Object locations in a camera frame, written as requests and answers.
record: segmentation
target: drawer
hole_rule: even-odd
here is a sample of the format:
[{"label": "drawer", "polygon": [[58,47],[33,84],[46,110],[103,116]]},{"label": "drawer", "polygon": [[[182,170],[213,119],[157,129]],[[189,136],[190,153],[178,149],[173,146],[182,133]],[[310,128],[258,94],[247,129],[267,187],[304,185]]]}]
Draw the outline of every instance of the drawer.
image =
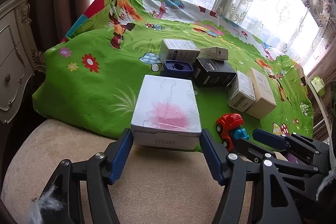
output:
[{"label": "drawer", "polygon": [[13,49],[0,66],[1,122],[10,122],[16,115],[26,84],[33,73],[22,43],[19,43],[17,50]]},{"label": "drawer", "polygon": [[0,19],[0,66],[20,41],[15,14],[11,11]]}]

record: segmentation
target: pink flower print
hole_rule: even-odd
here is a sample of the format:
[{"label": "pink flower print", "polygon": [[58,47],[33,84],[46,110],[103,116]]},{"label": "pink flower print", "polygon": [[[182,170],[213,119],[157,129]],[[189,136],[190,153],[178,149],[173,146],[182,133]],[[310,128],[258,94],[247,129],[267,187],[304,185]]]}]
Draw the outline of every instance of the pink flower print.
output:
[{"label": "pink flower print", "polygon": [[69,56],[71,56],[71,51],[69,50],[69,48],[66,47],[61,47],[58,50],[59,55],[64,56],[66,58],[68,58]]}]

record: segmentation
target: toy car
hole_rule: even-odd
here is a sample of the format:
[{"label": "toy car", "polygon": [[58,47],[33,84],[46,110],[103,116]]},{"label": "toy car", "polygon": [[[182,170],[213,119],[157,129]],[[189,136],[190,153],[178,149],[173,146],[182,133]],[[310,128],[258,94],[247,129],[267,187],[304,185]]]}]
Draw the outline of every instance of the toy car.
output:
[{"label": "toy car", "polygon": [[246,130],[240,127],[243,123],[244,120],[238,113],[225,114],[216,120],[216,131],[221,136],[223,145],[228,151],[235,148],[233,140],[249,139]]}]

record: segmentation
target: blanket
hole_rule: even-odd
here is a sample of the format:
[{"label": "blanket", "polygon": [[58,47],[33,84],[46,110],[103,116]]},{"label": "blanket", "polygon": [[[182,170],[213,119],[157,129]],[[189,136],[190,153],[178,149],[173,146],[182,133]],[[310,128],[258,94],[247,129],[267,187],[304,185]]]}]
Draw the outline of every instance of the blanket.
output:
[{"label": "blanket", "polygon": [[[252,141],[255,128],[311,137],[301,66],[222,15],[182,0],[95,0],[62,43],[45,52],[46,79],[33,95],[35,110],[118,138],[130,126],[144,75],[160,73],[164,38],[227,48],[235,70],[255,68],[267,76],[277,107],[262,120],[241,113]],[[220,142],[216,119],[236,112],[227,105],[226,89],[194,86],[194,92],[202,127]]]}]

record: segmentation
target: beige cushion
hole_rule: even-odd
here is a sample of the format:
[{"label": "beige cushion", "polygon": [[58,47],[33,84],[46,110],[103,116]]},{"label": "beige cushion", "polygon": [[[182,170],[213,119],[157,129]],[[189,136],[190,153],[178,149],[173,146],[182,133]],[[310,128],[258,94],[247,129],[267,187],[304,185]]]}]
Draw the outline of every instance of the beige cushion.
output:
[{"label": "beige cushion", "polygon": [[[1,199],[18,224],[26,224],[31,198],[41,194],[62,159],[87,160],[113,140],[47,120],[13,158]],[[240,223],[251,198],[247,183]],[[212,179],[202,153],[133,145],[121,178],[109,187],[121,223],[211,223],[223,187]],[[92,223],[86,183],[81,182],[85,223]]]}]

